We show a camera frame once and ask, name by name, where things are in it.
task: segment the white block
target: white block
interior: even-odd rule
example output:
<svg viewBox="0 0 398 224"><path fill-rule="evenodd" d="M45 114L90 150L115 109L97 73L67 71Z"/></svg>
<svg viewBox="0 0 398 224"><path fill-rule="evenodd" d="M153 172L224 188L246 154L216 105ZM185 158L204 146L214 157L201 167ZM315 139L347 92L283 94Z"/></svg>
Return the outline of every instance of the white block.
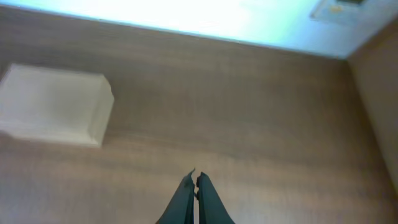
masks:
<svg viewBox="0 0 398 224"><path fill-rule="evenodd" d="M0 84L0 130L100 146L113 101L103 75L13 64Z"/></svg>

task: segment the wood grain surface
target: wood grain surface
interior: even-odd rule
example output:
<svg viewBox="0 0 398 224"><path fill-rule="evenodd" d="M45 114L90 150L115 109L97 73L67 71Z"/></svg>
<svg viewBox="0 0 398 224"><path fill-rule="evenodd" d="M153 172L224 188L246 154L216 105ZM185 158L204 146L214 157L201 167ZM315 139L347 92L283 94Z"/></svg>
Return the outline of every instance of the wood grain surface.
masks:
<svg viewBox="0 0 398 224"><path fill-rule="evenodd" d="M115 104L102 149L0 139L1 224L155 223L194 167L236 223L398 223L344 61L0 7L12 62L103 73Z"/></svg>

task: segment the white wall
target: white wall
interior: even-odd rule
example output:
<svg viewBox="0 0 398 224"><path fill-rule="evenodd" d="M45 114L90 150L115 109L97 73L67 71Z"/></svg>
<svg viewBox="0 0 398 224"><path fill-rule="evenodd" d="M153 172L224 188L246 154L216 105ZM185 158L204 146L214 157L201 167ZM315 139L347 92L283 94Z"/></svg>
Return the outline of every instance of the white wall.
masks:
<svg viewBox="0 0 398 224"><path fill-rule="evenodd" d="M356 55L350 62L398 191L398 32Z"/></svg>
<svg viewBox="0 0 398 224"><path fill-rule="evenodd" d="M367 0L355 26L310 18L320 0L0 0L136 26L176 30L346 58L398 13L396 0Z"/></svg>

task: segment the white box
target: white box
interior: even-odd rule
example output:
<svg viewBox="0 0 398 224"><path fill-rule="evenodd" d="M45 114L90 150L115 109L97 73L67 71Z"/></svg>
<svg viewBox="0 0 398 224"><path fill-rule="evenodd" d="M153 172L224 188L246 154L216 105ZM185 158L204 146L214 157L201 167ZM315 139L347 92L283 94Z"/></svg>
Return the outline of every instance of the white box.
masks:
<svg viewBox="0 0 398 224"><path fill-rule="evenodd" d="M113 101L103 75L12 64L0 84L0 130L100 146Z"/></svg>

